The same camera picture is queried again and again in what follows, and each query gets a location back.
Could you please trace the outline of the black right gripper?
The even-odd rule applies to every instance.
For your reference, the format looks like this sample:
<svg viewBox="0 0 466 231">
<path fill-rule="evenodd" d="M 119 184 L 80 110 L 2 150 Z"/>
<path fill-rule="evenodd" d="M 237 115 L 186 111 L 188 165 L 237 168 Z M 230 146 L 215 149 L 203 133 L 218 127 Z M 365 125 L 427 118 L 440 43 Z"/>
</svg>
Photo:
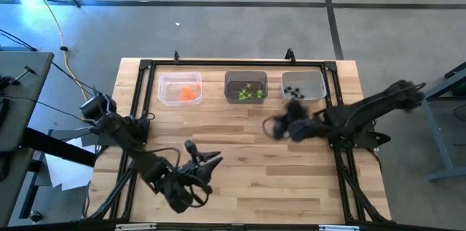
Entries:
<svg viewBox="0 0 466 231">
<path fill-rule="evenodd" d="M 301 142 L 306 138 L 325 138 L 328 134 L 328 126 L 318 117 L 311 118 L 307 107 L 297 100 L 291 100 L 285 105 L 286 113 L 273 116 L 272 137 L 275 140 L 289 138 L 295 142 Z"/>
</svg>

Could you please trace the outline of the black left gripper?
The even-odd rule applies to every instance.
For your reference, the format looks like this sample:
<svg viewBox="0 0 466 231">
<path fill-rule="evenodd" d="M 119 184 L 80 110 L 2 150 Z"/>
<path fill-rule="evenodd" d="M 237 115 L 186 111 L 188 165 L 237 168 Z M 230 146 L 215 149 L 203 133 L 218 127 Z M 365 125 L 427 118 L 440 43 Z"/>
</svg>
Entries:
<svg viewBox="0 0 466 231">
<path fill-rule="evenodd" d="M 190 154 L 191 159 L 178 169 L 183 179 L 182 184 L 194 184 L 200 187 L 205 193 L 211 193 L 212 188 L 208 184 L 213 171 L 223 160 L 223 157 L 217 157 L 221 152 L 200 152 L 192 140 L 186 140 L 184 146 L 186 151 Z"/>
</svg>

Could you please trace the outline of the white plastic bin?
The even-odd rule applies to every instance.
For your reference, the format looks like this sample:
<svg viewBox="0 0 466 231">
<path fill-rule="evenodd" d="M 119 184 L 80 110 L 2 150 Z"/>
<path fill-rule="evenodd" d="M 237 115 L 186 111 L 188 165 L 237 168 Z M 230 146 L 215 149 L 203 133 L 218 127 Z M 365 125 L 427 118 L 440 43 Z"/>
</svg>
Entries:
<svg viewBox="0 0 466 231">
<path fill-rule="evenodd" d="M 284 89 L 288 86 L 292 87 L 292 89 L 289 93 L 285 93 Z M 290 93 L 294 92 L 295 87 L 300 88 L 300 93 L 295 93 L 296 98 L 291 98 Z M 291 71 L 282 73 L 280 92 L 283 103 L 297 100 L 303 104 L 311 104 L 317 103 L 327 96 L 325 81 L 320 71 Z M 305 95 L 305 99 L 299 99 L 299 94 Z"/>
</svg>

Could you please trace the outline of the grey translucent plastic bin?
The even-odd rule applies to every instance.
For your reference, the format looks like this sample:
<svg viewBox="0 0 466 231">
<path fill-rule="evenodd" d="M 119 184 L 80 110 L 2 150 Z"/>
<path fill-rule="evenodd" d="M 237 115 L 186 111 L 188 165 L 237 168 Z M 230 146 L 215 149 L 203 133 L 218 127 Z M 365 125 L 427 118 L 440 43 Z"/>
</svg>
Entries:
<svg viewBox="0 0 466 231">
<path fill-rule="evenodd" d="M 267 74 L 264 71 L 227 71 L 224 81 L 224 95 L 226 101 L 231 104 L 262 104 L 268 96 Z M 247 90 L 246 84 L 252 84 L 252 89 Z M 252 99 L 239 100 L 242 90 L 253 94 Z M 257 98 L 256 91 L 263 90 L 264 97 Z"/>
</svg>

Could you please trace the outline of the clear plastic bin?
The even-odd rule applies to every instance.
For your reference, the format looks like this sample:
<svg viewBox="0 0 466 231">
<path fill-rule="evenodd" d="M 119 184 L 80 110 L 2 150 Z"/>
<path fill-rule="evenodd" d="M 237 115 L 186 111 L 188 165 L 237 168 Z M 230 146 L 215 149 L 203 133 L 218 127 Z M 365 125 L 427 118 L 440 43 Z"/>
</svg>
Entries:
<svg viewBox="0 0 466 231">
<path fill-rule="evenodd" d="M 194 85 L 201 84 L 198 90 Z M 198 94 L 195 99 L 180 102 L 181 89 L 191 87 Z M 202 102 L 202 75 L 197 71 L 161 74 L 158 80 L 158 99 L 166 106 L 197 105 Z"/>
</svg>

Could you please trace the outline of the white paper sheets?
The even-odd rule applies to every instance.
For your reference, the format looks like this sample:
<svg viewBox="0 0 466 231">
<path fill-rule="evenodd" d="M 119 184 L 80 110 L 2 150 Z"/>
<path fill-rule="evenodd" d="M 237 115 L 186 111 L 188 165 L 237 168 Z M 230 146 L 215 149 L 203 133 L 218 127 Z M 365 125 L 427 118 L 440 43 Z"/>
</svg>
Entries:
<svg viewBox="0 0 466 231">
<path fill-rule="evenodd" d="M 45 154 L 50 181 L 62 191 L 87 186 L 92 178 L 93 166 L 71 162 L 51 154 Z"/>
</svg>

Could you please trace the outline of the black stand beam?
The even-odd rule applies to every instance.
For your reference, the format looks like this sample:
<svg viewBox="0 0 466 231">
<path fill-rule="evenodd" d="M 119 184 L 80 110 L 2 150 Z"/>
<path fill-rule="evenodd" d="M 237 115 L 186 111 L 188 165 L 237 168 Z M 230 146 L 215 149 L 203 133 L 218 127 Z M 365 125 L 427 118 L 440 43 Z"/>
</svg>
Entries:
<svg viewBox="0 0 466 231">
<path fill-rule="evenodd" d="M 85 149 L 58 140 L 37 130 L 26 128 L 20 141 L 22 148 L 32 148 L 36 151 L 63 158 L 74 163 L 93 167 L 96 154 Z"/>
</svg>

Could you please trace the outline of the grey desk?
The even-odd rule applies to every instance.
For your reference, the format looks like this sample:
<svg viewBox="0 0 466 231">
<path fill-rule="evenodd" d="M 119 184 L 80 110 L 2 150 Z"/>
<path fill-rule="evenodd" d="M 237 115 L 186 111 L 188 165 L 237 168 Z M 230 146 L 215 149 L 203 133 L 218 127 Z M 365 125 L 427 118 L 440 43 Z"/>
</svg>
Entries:
<svg viewBox="0 0 466 231">
<path fill-rule="evenodd" d="M 6 227 L 33 155 L 20 141 L 49 73 L 51 52 L 0 52 L 0 77 L 16 77 L 31 67 L 19 85 L 0 90 L 0 228 Z"/>
</svg>

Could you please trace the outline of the black tool on desk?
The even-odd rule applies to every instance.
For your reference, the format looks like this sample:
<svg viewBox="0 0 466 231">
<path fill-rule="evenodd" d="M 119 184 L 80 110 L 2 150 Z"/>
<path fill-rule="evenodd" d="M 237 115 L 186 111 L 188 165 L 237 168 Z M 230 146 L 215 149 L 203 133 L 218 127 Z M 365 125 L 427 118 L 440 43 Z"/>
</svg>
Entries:
<svg viewBox="0 0 466 231">
<path fill-rule="evenodd" d="M 19 85 L 19 80 L 27 73 L 36 74 L 36 72 L 29 66 L 24 66 L 24 71 L 16 77 L 4 76 L 0 77 L 0 90 L 5 89 L 9 85 Z"/>
</svg>

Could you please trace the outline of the white frame bracket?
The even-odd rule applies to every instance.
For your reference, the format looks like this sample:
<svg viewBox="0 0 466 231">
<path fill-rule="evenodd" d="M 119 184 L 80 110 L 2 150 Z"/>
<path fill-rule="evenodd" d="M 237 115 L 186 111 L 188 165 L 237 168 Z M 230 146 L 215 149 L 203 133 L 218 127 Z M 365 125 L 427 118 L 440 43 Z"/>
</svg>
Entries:
<svg viewBox="0 0 466 231">
<path fill-rule="evenodd" d="M 114 231 L 149 231 L 157 230 L 157 225 L 152 223 L 126 223 L 117 224 Z"/>
<path fill-rule="evenodd" d="M 358 226 L 352 225 L 336 225 L 336 224 L 320 224 L 319 231 L 360 231 Z"/>
</svg>

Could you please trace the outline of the black aluminium table frame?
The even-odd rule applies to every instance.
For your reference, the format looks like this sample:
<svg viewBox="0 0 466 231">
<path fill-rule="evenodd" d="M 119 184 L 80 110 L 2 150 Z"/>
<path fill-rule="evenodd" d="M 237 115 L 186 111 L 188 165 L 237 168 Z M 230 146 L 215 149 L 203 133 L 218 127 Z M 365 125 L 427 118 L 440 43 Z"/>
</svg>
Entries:
<svg viewBox="0 0 466 231">
<path fill-rule="evenodd" d="M 197 71 L 202 75 L 202 102 L 166 106 L 157 97 L 161 74 Z M 231 104 L 224 95 L 227 71 L 264 71 L 268 96 L 262 104 Z M 113 99 L 120 114 L 154 115 L 148 147 L 175 162 L 189 159 L 184 148 L 192 140 L 202 152 L 219 151 L 213 193 L 201 208 L 173 211 L 162 195 L 141 179 L 122 191 L 114 215 L 131 222 L 222 224 L 341 224 L 343 202 L 352 215 L 358 207 L 352 193 L 341 191 L 335 155 L 327 141 L 274 141 L 263 133 L 264 120 L 283 112 L 281 76 L 289 71 L 322 71 L 328 80 L 326 98 L 311 103 L 317 111 L 328 104 L 354 103 L 363 97 L 353 60 L 240 60 L 125 58 L 120 62 Z"/>
</svg>

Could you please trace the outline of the blue-grey table frame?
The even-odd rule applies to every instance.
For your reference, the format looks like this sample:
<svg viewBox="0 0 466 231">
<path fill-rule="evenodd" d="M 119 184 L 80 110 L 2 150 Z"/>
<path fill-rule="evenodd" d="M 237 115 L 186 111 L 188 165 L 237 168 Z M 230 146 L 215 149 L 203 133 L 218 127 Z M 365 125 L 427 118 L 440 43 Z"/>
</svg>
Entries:
<svg viewBox="0 0 466 231">
<path fill-rule="evenodd" d="M 443 164 L 427 178 L 466 176 L 466 61 L 425 92 L 421 107 Z"/>
</svg>

